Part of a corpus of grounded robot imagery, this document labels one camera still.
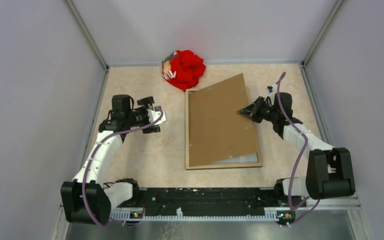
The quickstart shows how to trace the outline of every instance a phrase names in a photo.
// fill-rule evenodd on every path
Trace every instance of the black mount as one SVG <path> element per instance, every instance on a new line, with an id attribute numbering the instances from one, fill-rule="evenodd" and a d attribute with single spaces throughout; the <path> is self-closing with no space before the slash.
<path id="1" fill-rule="evenodd" d="M 88 214 L 82 196 L 82 183 L 65 181 L 60 189 L 65 218 L 69 223 L 95 224 Z M 90 210 L 105 225 L 110 219 L 111 203 L 101 185 L 91 181 L 86 184 L 86 197 Z"/>
<path id="2" fill-rule="evenodd" d="M 251 105 L 240 109 L 237 113 L 255 123 L 261 123 L 263 120 L 271 122 L 273 130 L 283 139 L 284 127 L 290 123 L 281 111 L 278 95 L 286 115 L 294 124 L 302 124 L 299 119 L 292 117 L 292 96 L 286 92 L 276 93 L 274 103 L 269 97 L 259 96 Z M 334 172 L 329 173 L 328 166 L 334 169 Z M 350 152 L 346 148 L 310 151 L 305 185 L 310 197 L 316 200 L 353 195 L 356 189 Z M 276 192 L 283 192 L 281 187 L 282 179 L 279 179 L 274 187 Z"/>
<path id="3" fill-rule="evenodd" d="M 328 173 L 328 165 L 334 172 Z M 356 186 L 350 151 L 343 147 L 310 151 L 305 186 L 312 199 L 352 196 Z"/>

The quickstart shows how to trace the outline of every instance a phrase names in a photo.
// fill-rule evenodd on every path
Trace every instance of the brown cardboard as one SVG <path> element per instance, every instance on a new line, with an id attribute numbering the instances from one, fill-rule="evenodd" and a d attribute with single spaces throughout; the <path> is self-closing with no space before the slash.
<path id="1" fill-rule="evenodd" d="M 259 152 L 254 123 L 237 114 L 249 104 L 243 74 L 188 94 L 190 167 Z"/>

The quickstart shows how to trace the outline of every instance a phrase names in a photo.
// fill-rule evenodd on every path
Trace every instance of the metal floor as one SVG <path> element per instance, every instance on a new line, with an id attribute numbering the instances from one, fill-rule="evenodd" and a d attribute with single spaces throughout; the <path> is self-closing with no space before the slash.
<path id="1" fill-rule="evenodd" d="M 315 211 L 291 228 L 275 222 L 142 222 L 107 228 L 71 224 L 66 240 L 355 240 L 346 210 Z"/>

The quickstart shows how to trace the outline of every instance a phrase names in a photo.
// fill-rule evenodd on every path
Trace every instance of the cable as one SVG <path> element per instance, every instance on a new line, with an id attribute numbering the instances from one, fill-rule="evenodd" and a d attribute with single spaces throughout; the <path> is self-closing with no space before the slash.
<path id="1" fill-rule="evenodd" d="M 110 184 L 114 184 L 114 182 L 112 182 L 112 181 L 108 181 L 108 182 L 104 182 L 103 184 L 104 184 L 104 185 L 106 186 L 106 188 L 108 189 L 108 188 L 111 188 Z"/>
<path id="2" fill-rule="evenodd" d="M 131 109 L 133 110 L 133 108 L 135 107 L 135 100 L 133 99 L 133 97 L 129 96 L 130 97 L 130 100 L 131 100 Z"/>
<path id="3" fill-rule="evenodd" d="M 110 119 L 110 114 L 111 114 L 112 111 L 113 111 L 113 110 L 109 110 L 109 111 L 108 111 L 108 115 L 106 116 L 106 119 L 107 119 L 107 120 Z"/>
<path id="4" fill-rule="evenodd" d="M 294 183 L 295 173 L 297 172 L 298 164 L 300 163 L 301 157 L 304 154 L 304 151 L 306 150 L 306 147 L 309 143 L 309 139 L 307 136 L 292 122 L 292 120 L 289 118 L 289 116 L 286 114 L 286 111 L 284 109 L 284 106 L 281 101 L 281 95 L 279 94 L 281 92 L 281 81 L 284 79 L 286 75 L 286 72 L 284 71 L 279 78 L 279 81 L 277 81 L 277 101 L 279 102 L 280 110 L 282 111 L 283 116 L 287 119 L 288 123 L 304 138 L 304 145 L 301 148 L 301 151 L 299 151 L 298 157 L 296 158 L 295 164 L 293 165 L 292 173 L 290 175 L 290 182 L 289 182 L 289 188 L 287 190 L 287 202 L 289 204 L 289 208 L 291 211 L 294 211 L 294 206 L 292 203 L 292 184 Z M 298 206 L 301 206 L 304 204 L 306 200 L 302 200 Z"/>
<path id="5" fill-rule="evenodd" d="M 105 141 L 107 141 L 108 139 L 110 139 L 110 138 L 112 138 L 114 136 L 123 135 L 123 134 L 129 134 L 129 133 L 133 133 L 133 132 L 136 132 L 136 131 L 144 130 L 144 129 L 147 129 L 149 127 L 154 126 L 156 123 L 158 123 L 158 121 L 160 121 L 163 118 L 163 115 L 164 115 L 163 110 L 160 110 L 159 112 L 160 112 L 160 115 L 159 115 L 159 117 L 155 121 L 153 121 L 153 122 L 151 122 L 151 123 L 149 123 L 147 125 L 138 127 L 138 128 L 111 133 L 110 135 L 104 137 L 100 142 L 101 143 L 105 142 Z M 94 159 L 95 155 L 97 154 L 100 146 L 101 146 L 101 144 L 98 144 L 95 147 L 95 149 L 92 151 L 92 154 L 90 155 L 90 159 L 87 162 L 87 166 L 86 166 L 86 169 L 85 169 L 84 175 L 83 175 L 83 182 L 81 183 L 81 194 L 83 195 L 83 203 L 84 203 L 84 206 L 86 208 L 86 211 L 89 214 L 89 216 L 92 219 L 92 221 L 96 225 L 100 226 L 101 228 L 104 228 L 106 225 L 103 225 L 102 223 L 100 223 L 98 221 L 98 219 L 95 217 L 94 213 L 91 210 L 91 207 L 89 206 L 88 199 L 86 197 L 86 178 L 88 177 L 88 172 L 89 172 L 89 168 L 91 167 L 92 160 Z"/>

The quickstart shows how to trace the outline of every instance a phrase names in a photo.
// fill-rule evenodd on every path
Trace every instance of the metal frame edge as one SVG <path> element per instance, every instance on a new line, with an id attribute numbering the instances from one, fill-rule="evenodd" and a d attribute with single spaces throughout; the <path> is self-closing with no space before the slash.
<path id="1" fill-rule="evenodd" d="M 206 60 L 206 65 L 241 65 L 241 64 L 300 64 L 302 60 L 248 60 L 248 61 L 219 61 Z M 122 67 L 149 67 L 161 66 L 161 62 L 141 62 L 141 63 L 114 63 L 109 65 L 111 68 Z"/>
<path id="2" fill-rule="evenodd" d="M 320 32 L 318 33 L 317 37 L 315 38 L 313 44 L 311 45 L 307 55 L 305 56 L 304 60 L 302 61 L 302 65 L 304 68 L 308 66 L 311 59 L 313 58 L 314 53 L 316 52 L 317 48 L 319 47 L 320 43 L 322 42 L 323 38 L 325 37 L 326 33 L 328 32 L 329 28 L 332 25 L 332 22 L 335 20 L 338 12 L 340 11 L 341 7 L 344 5 L 344 3 L 347 0 L 337 0 L 335 5 L 333 6 L 332 10 L 330 11 L 329 15 L 326 18 L 326 21 L 324 22 L 323 26 L 320 29 Z"/>
<path id="3" fill-rule="evenodd" d="M 315 120 L 317 122 L 318 129 L 320 131 L 321 139 L 329 144 L 332 143 L 331 136 L 329 134 L 329 130 L 326 126 L 325 118 L 323 117 L 323 113 L 319 104 L 319 100 L 317 98 L 316 90 L 314 85 L 310 79 L 310 76 L 307 73 L 307 68 L 304 67 L 303 63 L 299 64 L 299 69 L 301 70 L 301 75 L 304 80 L 305 88 L 308 93 L 308 98 L 310 99 L 311 107 L 314 112 Z"/>
<path id="4" fill-rule="evenodd" d="M 90 127 L 89 127 L 89 131 L 87 133 L 87 139 L 86 139 L 84 151 L 83 151 L 83 154 L 81 156 L 81 162 L 86 159 L 86 157 L 88 156 L 90 149 L 91 149 L 91 145 L 92 145 L 91 143 L 92 143 L 92 139 L 93 139 L 94 131 L 95 131 L 95 126 L 96 126 L 95 123 L 97 122 L 97 119 L 98 119 L 99 110 L 101 108 L 102 99 L 104 98 L 105 87 L 107 86 L 107 81 L 108 81 L 109 75 L 110 75 L 110 69 L 107 68 L 104 71 L 103 76 L 101 78 L 101 85 L 99 88 L 99 94 L 96 97 L 96 101 L 95 101 L 96 104 L 94 107 L 93 115 L 89 120 L 88 125 Z M 55 225 L 53 227 L 51 240 L 64 240 L 64 239 L 66 239 L 67 232 L 69 230 L 70 224 L 66 220 L 66 215 L 64 213 L 64 207 L 62 207 L 62 204 L 63 203 L 61 202 L 61 206 L 59 207 L 58 215 L 56 217 L 56 222 L 55 222 Z"/>
<path id="5" fill-rule="evenodd" d="M 83 21 L 83 18 L 80 15 L 79 10 L 77 9 L 73 0 L 64 0 L 64 2 L 66 4 L 67 8 L 69 9 L 69 11 L 71 12 L 71 15 L 73 16 L 73 19 L 74 19 L 75 23 L 77 24 L 78 29 L 80 30 L 81 34 L 83 35 L 84 40 L 87 42 L 87 45 L 89 46 L 93 55 L 98 60 L 101 67 L 103 69 L 107 70 L 108 64 L 105 62 L 105 59 L 102 56 L 102 53 L 99 50 L 97 43 L 95 42 L 94 38 L 92 37 L 91 33 L 89 32 L 89 29 L 86 26 L 85 21 Z"/>
<path id="6" fill-rule="evenodd" d="M 347 213 L 355 238 L 357 240 L 373 240 L 373 233 L 363 209 L 348 210 Z"/>

